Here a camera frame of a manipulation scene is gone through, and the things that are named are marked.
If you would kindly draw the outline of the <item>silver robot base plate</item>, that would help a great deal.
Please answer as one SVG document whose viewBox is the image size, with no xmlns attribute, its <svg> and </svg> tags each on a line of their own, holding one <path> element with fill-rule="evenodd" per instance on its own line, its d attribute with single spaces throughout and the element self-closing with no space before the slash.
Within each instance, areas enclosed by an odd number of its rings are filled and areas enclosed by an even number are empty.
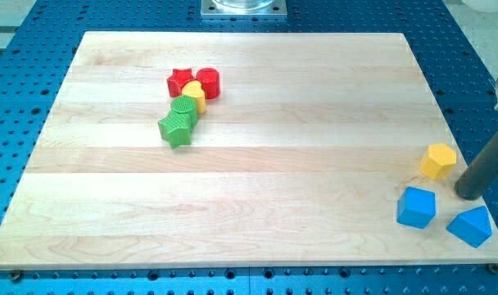
<svg viewBox="0 0 498 295">
<path fill-rule="evenodd" d="M 202 19 L 287 18 L 286 0 L 201 0 Z"/>
</svg>

